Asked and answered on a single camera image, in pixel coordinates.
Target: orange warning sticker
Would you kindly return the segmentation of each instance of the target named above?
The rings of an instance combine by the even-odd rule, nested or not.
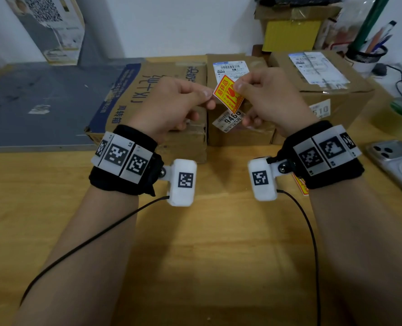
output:
[[[296,177],[295,174],[292,174],[293,178],[295,179],[297,185],[299,186],[299,189],[301,190],[302,194],[304,196],[308,196],[308,189],[307,186],[305,185],[305,181],[302,178]]]
[[[243,96],[233,89],[234,81],[227,76],[223,76],[213,93],[225,104],[230,111],[235,114],[244,100]]]

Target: forearm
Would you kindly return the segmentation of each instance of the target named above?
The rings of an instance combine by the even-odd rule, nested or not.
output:
[[[402,325],[402,224],[360,177],[310,191],[325,250],[360,324]]]
[[[91,186],[44,267],[137,207],[137,196]],[[109,324],[135,225],[136,215],[51,269],[29,292],[14,325]]]

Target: wooden desk surface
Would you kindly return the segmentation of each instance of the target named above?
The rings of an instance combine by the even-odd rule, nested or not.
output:
[[[390,138],[360,119],[349,133],[361,146]],[[191,207],[159,202],[140,213],[114,325],[315,324],[314,255],[305,220],[284,195],[257,202],[247,174],[249,159],[277,150],[209,148]],[[83,197],[90,156],[0,154],[0,325],[10,324]],[[367,180],[402,220],[402,191],[360,159]],[[292,177],[278,178],[278,185],[299,200],[316,228],[309,199]],[[166,193],[165,183],[155,187],[158,196]],[[150,199],[143,196],[140,204]],[[321,268],[324,325],[348,325],[323,252]]]

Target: hand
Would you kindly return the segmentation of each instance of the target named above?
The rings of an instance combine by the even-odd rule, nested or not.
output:
[[[235,82],[234,89],[253,106],[242,120],[244,126],[272,121],[287,137],[319,120],[279,67],[245,74]]]
[[[160,144],[171,129],[184,130],[185,119],[199,119],[198,112],[193,110],[197,105],[214,109],[213,90],[198,83],[164,76],[127,125]]]

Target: phone case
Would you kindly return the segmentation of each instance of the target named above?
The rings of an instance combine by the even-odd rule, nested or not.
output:
[[[402,141],[374,142],[366,147],[366,152],[402,188]]]

